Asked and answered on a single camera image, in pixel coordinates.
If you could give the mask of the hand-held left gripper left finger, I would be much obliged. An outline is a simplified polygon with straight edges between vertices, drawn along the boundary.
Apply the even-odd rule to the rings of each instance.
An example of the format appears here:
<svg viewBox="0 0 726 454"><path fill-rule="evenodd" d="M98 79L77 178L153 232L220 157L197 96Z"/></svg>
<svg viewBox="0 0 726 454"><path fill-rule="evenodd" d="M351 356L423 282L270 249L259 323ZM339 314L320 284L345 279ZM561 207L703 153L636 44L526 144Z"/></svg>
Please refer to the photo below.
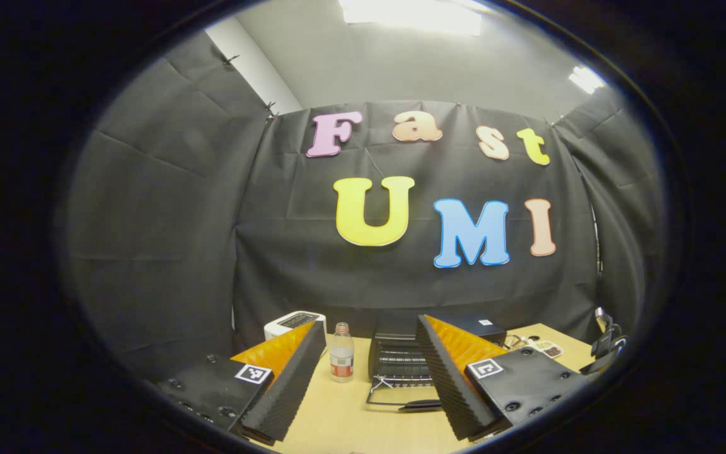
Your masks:
<svg viewBox="0 0 726 454"><path fill-rule="evenodd" d="M158 387L219 431L257 442L282 441L325 347L325 322L312 320L231 358L211 354Z"/></svg>

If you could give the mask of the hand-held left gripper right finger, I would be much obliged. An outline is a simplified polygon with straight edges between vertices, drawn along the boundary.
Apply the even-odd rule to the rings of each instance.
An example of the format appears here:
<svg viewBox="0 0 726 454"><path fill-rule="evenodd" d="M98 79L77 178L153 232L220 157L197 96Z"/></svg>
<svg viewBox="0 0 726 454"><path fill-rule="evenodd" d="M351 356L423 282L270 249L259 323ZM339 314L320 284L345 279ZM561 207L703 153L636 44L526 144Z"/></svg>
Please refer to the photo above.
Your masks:
<svg viewBox="0 0 726 454"><path fill-rule="evenodd" d="M507 351L426 314L416 341L458 439L520 426L589 382L535 347Z"/></svg>

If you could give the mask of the black electric oven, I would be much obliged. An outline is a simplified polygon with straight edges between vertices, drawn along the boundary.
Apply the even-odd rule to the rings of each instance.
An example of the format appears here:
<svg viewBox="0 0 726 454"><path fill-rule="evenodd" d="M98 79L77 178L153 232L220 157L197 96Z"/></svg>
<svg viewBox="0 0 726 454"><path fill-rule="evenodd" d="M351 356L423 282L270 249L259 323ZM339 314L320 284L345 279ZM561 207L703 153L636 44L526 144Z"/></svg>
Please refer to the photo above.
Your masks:
<svg viewBox="0 0 726 454"><path fill-rule="evenodd" d="M369 348L368 377L371 390L366 404L407 407L409 411L440 410L438 399L412 402L378 402L375 394L387 394L397 388L429 388L434 384L420 345L416 341L416 322L420 314L429 314L443 322L503 347L507 331L482 312L449 310L386 310L377 318Z"/></svg>

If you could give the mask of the clear plastic water bottle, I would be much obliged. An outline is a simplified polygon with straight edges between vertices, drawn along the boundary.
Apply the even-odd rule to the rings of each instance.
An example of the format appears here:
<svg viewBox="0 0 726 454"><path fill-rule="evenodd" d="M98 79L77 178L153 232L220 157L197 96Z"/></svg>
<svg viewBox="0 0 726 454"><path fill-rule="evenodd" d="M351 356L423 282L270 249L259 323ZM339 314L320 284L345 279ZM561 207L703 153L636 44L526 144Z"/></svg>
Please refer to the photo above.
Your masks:
<svg viewBox="0 0 726 454"><path fill-rule="evenodd" d="M331 378L338 383L354 379L354 338L346 322L337 322L329 342Z"/></svg>

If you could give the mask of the white divided dish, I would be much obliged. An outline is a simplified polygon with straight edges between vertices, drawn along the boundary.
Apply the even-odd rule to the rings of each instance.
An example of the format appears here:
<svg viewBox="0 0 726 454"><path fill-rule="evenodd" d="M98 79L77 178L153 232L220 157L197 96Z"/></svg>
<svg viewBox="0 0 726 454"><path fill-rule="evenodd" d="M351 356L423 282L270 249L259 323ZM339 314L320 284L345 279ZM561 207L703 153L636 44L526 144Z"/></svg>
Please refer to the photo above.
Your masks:
<svg viewBox="0 0 726 454"><path fill-rule="evenodd" d="M563 354L563 349L559 345L548 340L528 339L527 344L528 347L532 347L551 359L556 359Z"/></svg>

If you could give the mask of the white toaster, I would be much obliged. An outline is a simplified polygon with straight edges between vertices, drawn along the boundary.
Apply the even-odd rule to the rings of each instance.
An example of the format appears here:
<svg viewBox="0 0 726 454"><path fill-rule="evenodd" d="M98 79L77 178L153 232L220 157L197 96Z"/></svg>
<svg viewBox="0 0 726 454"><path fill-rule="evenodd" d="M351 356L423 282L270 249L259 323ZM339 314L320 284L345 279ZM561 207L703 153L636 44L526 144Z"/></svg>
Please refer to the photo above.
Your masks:
<svg viewBox="0 0 726 454"><path fill-rule="evenodd" d="M264 326L264 339L270 341L293 330L299 334L306 334L312 328L326 333L326 317L320 313L298 310L267 323Z"/></svg>

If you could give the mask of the black backdrop cloth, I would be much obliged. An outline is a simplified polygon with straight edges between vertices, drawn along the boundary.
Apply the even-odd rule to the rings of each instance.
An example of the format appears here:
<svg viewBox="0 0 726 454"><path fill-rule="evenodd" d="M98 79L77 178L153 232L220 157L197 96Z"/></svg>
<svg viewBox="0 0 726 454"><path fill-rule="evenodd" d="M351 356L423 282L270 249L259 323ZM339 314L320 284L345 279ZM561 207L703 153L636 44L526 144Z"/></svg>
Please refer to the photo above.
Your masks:
<svg viewBox="0 0 726 454"><path fill-rule="evenodd" d="M68 281L149 380L296 310L358 337L412 311L588 341L602 307L633 332L665 250L657 152L614 94L555 124L430 101L270 120L199 32L90 132L59 213Z"/></svg>

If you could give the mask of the small ceiling light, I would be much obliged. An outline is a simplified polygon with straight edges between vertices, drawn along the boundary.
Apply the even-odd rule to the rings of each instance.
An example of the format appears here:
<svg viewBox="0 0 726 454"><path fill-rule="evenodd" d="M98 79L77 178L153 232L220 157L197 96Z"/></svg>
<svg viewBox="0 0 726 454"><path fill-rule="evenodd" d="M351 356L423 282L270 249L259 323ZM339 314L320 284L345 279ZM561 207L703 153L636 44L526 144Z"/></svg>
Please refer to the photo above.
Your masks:
<svg viewBox="0 0 726 454"><path fill-rule="evenodd" d="M597 90L606 87L605 81L596 72L582 66L574 66L568 75L568 80L588 95L593 95Z"/></svg>

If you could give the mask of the large ceiling light panel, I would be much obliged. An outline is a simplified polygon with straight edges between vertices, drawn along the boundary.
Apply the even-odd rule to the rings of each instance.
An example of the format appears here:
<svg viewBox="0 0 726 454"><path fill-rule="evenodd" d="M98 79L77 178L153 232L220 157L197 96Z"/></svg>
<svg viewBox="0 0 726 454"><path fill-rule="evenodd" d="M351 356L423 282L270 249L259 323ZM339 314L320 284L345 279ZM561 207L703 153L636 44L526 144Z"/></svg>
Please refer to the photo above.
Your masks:
<svg viewBox="0 0 726 454"><path fill-rule="evenodd" d="M377 23L398 28L477 37L481 15L464 4L444 0L338 0L348 24Z"/></svg>

